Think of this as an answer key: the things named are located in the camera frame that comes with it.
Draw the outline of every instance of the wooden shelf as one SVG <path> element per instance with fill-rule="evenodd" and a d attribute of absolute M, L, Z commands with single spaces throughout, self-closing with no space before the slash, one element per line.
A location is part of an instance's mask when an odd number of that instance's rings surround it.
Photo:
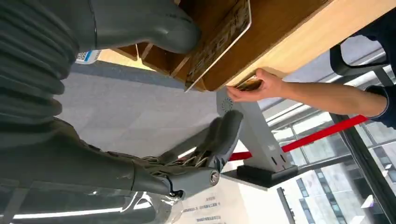
<path fill-rule="evenodd" d="M 208 42 L 238 0 L 182 0 L 179 6 Z M 215 91 L 238 85 L 259 67 L 284 77 L 396 7 L 395 0 L 250 0 L 252 25 L 199 81 Z M 123 55 L 182 82 L 192 54 L 174 54 L 150 43 L 120 48 Z"/>

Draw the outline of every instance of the red pole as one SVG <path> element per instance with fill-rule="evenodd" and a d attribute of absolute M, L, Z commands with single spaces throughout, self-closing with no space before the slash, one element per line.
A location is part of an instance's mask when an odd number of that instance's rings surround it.
<path fill-rule="evenodd" d="M 300 148 L 302 146 L 306 146 L 310 143 L 313 143 L 316 140 L 322 139 L 324 137 L 330 136 L 332 134 L 338 133 L 340 131 L 343 131 L 345 129 L 351 128 L 355 125 L 358 125 L 360 123 L 363 123 L 367 121 L 368 119 L 362 115 L 350 118 L 348 120 L 343 120 L 342 122 L 339 122 L 335 125 L 332 125 L 328 128 L 325 128 L 323 130 L 320 130 L 316 133 L 313 133 L 311 135 L 308 135 L 302 139 L 299 139 L 297 141 L 294 141 L 288 145 L 285 145 L 282 147 L 282 151 L 290 152 L 291 150 L 294 150 L 296 148 Z M 230 157 L 229 161 L 236 161 L 236 160 L 245 160 L 252 157 L 252 154 L 250 152 L 242 152 L 242 153 L 233 153 Z"/>

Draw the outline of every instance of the wooden panel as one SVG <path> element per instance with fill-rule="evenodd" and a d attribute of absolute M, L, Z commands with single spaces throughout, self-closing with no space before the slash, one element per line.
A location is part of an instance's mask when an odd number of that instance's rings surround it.
<path fill-rule="evenodd" d="M 146 55 L 144 59 L 142 59 L 143 64 L 147 67 L 150 67 L 163 75 L 169 76 L 169 64 L 168 64 L 168 55 L 172 54 L 168 51 L 165 51 L 159 47 L 153 46 Z"/>
<path fill-rule="evenodd" d="M 250 29 L 207 72 L 203 78 L 206 87 L 213 91 L 227 83 L 238 71 L 327 2 L 328 0 L 250 0 Z"/>
<path fill-rule="evenodd" d="M 111 49 L 102 50 L 98 58 L 99 61 L 119 64 L 122 66 L 135 67 L 139 69 L 152 70 L 151 68 L 142 64 L 141 60 L 133 61 L 130 57 L 126 57 Z"/>
<path fill-rule="evenodd" d="M 122 48 L 115 48 L 114 51 L 134 61 L 137 60 L 136 45 L 126 46 Z"/>
<path fill-rule="evenodd" d="M 250 30 L 205 75 L 208 90 L 259 67 L 284 77 L 396 7 L 394 0 L 251 0 Z"/>
<path fill-rule="evenodd" d="M 179 5 L 199 26 L 205 40 L 220 24 L 237 0 L 184 0 Z M 171 76 L 176 76 L 190 55 L 173 54 L 169 58 Z"/>

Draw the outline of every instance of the qr code sticker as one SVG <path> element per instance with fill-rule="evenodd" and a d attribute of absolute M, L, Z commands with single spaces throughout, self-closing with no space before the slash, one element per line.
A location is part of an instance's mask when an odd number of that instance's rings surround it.
<path fill-rule="evenodd" d="M 79 53 L 79 54 L 77 55 L 77 59 L 78 59 L 78 60 L 81 60 L 81 61 L 84 61 L 87 54 L 88 54 L 88 52 Z"/>

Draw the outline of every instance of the gray carpet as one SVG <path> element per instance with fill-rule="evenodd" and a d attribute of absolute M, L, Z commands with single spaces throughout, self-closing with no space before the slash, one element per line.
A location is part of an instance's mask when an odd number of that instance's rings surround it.
<path fill-rule="evenodd" d="M 74 65 L 63 83 L 59 117 L 105 151 L 159 155 L 217 117 L 214 93 L 184 93 L 155 72 L 97 62 Z"/>

